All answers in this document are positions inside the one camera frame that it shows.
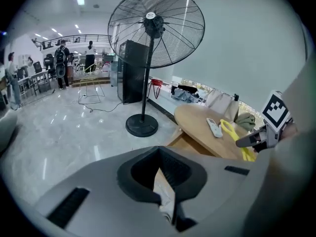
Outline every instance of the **white remote control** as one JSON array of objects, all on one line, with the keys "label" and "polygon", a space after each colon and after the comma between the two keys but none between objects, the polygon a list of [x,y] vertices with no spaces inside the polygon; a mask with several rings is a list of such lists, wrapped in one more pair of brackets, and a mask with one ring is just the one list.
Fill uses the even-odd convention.
[{"label": "white remote control", "polygon": [[214,136],[216,138],[222,138],[223,137],[222,130],[218,127],[215,121],[210,118],[206,118],[206,121],[209,127],[211,128],[211,131],[213,132]]}]

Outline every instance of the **fan guard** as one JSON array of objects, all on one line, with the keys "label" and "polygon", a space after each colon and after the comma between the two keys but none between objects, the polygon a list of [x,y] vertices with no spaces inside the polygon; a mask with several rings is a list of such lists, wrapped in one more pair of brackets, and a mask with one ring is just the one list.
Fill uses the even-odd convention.
[{"label": "fan guard", "polygon": [[[123,0],[110,17],[108,33],[112,34],[111,48],[120,59],[156,69],[193,53],[203,39],[204,28],[203,14],[193,0]],[[148,55],[140,55],[136,63],[128,59],[128,50],[120,54],[119,47],[127,40],[148,46]]]}]

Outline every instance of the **wooden table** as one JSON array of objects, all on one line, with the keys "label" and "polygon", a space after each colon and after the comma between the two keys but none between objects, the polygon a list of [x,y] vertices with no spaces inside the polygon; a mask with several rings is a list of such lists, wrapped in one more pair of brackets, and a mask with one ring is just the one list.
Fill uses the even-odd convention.
[{"label": "wooden table", "polygon": [[[223,115],[205,106],[185,104],[176,108],[174,117],[179,128],[173,134],[168,146],[204,155],[242,160],[241,150],[231,136],[223,131],[222,138],[215,138],[206,121],[206,118],[213,119],[217,124],[220,123],[220,119],[230,121]],[[235,126],[235,131],[240,138],[247,134],[247,131],[238,125]]]}]

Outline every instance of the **black cabinet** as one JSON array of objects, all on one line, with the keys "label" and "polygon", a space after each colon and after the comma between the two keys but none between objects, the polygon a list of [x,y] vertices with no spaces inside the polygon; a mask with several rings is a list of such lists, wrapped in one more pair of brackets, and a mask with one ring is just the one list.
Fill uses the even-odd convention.
[{"label": "black cabinet", "polygon": [[[134,64],[145,66],[144,57],[148,55],[148,46],[127,40],[120,45],[119,54],[120,57],[125,57],[125,60],[132,59]],[[144,68],[131,66],[121,59],[118,60],[118,97],[123,104],[142,100],[144,77]]]}]

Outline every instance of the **black office chair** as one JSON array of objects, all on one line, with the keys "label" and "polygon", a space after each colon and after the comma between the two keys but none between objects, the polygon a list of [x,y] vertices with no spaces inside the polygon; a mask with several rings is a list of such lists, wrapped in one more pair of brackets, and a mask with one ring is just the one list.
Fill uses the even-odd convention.
[{"label": "black office chair", "polygon": [[33,66],[34,66],[34,69],[35,69],[35,74],[39,73],[42,71],[42,68],[41,68],[41,65],[40,65],[40,62],[35,62],[33,63]]},{"label": "black office chair", "polygon": [[44,59],[44,64],[46,67],[46,70],[48,70],[48,74],[50,78],[56,78],[56,70],[54,68],[54,57],[52,54],[47,54],[46,58]]}]

